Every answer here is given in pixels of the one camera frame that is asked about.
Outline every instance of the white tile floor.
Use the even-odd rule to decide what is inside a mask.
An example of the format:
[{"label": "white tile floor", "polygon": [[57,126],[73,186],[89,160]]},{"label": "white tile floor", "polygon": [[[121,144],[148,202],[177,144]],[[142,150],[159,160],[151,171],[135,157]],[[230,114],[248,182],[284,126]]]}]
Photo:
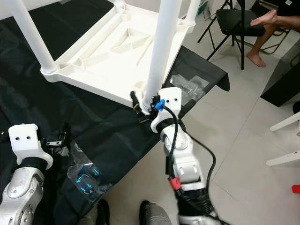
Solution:
[{"label": "white tile floor", "polygon": [[[184,42],[185,47],[202,57],[212,50],[209,37],[200,44],[196,41],[208,23],[200,15],[194,33]],[[223,37],[217,23],[212,33],[216,42]],[[268,167],[265,163],[299,149],[297,123],[277,132],[269,130],[292,115],[293,102],[299,97],[280,108],[259,98],[279,58],[299,38],[299,33],[291,31],[275,54],[262,54],[266,68],[258,68],[245,58],[244,71],[240,70],[239,50],[230,46],[229,40],[211,62],[228,72],[231,90],[214,87],[184,117],[190,133],[217,156],[210,195],[221,218],[233,225],[300,224],[300,195],[291,191],[293,184],[300,184],[300,165]],[[207,174],[209,154],[199,146],[195,154]],[[106,195],[112,225],[137,225],[139,205],[144,199],[164,207],[172,223],[177,224],[176,201],[164,170],[163,145],[158,143]]]}]

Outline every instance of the human foot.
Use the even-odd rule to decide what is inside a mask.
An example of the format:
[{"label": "human foot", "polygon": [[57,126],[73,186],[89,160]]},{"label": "human foot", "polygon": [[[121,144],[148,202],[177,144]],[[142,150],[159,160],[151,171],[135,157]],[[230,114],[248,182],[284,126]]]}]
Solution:
[{"label": "human foot", "polygon": [[276,17],[277,17],[277,11],[276,10],[271,10],[268,13],[266,13],[265,15],[258,17],[257,19],[251,21],[251,26],[255,26],[255,25],[264,25],[264,24],[271,24],[274,23],[276,21]]},{"label": "human foot", "polygon": [[247,53],[247,57],[258,67],[266,67],[266,63],[262,60],[258,53],[252,53],[249,51]]}]

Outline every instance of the person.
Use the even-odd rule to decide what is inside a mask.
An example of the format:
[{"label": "person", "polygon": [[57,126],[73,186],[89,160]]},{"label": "person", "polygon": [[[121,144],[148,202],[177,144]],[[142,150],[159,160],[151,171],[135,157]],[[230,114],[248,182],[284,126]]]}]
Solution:
[{"label": "person", "polygon": [[251,26],[264,25],[266,32],[258,37],[247,57],[258,67],[266,67],[259,56],[259,50],[279,27],[285,27],[300,32],[300,0],[282,0],[278,10],[271,10],[265,15],[253,20]]},{"label": "person", "polygon": [[[106,200],[100,200],[77,225],[110,225]],[[144,200],[140,205],[140,225],[172,225],[166,211],[156,203]]]}]

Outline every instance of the human leg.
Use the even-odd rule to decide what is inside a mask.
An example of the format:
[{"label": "human leg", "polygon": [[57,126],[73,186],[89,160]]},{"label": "human leg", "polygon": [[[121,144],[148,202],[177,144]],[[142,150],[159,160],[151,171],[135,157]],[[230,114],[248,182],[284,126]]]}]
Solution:
[{"label": "human leg", "polygon": [[172,225],[166,211],[149,201],[140,206],[140,225]]},{"label": "human leg", "polygon": [[77,225],[109,225],[109,218],[108,202],[101,199]]},{"label": "human leg", "polygon": [[300,31],[300,16],[280,16],[277,15],[276,10],[272,10],[267,14],[258,17],[257,19],[251,22],[251,26],[255,25],[264,25],[264,24],[275,24],[277,26],[286,27],[292,30]]},{"label": "human leg", "polygon": [[252,49],[247,53],[247,57],[254,62],[258,67],[266,67],[266,63],[259,56],[259,50],[263,46],[264,43],[269,40],[269,38],[273,35],[274,31],[278,28],[277,25],[267,24],[265,26],[265,33],[256,39],[256,42]]}]

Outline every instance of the black folding chair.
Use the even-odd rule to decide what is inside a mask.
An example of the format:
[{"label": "black folding chair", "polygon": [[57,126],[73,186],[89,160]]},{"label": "black folding chair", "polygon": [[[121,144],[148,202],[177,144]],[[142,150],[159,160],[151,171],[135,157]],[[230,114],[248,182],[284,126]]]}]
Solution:
[{"label": "black folding chair", "polygon": [[[234,46],[234,40],[236,41],[240,53],[241,53],[241,69],[244,69],[244,45],[245,45],[245,36],[259,37],[265,33],[265,29],[262,25],[251,26],[250,23],[253,19],[257,18],[256,13],[251,11],[245,11],[245,0],[238,0],[238,3],[241,7],[241,10],[233,9],[232,0],[226,0],[221,9],[217,10],[216,16],[210,22],[208,28],[202,34],[198,43],[202,40],[206,32],[208,31],[210,34],[210,39],[212,42],[212,46],[214,51],[212,54],[206,59],[210,60],[210,58],[216,53],[216,51],[222,46],[222,44],[232,36],[232,45]],[[223,9],[226,5],[230,7],[230,9]],[[212,35],[210,32],[210,27],[217,19],[220,29],[226,37],[221,41],[221,43],[215,48],[215,44],[212,39]],[[236,36],[240,36],[241,46],[237,41]]]}]

